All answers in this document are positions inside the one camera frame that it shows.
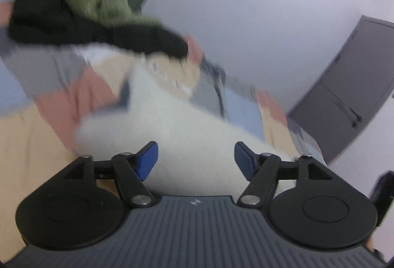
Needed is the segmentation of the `person's right hand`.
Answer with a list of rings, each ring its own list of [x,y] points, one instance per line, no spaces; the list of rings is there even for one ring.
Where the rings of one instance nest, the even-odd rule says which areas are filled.
[[[387,261],[384,258],[384,254],[379,251],[378,249],[373,249],[373,254],[376,258],[378,258],[380,261],[386,263]]]

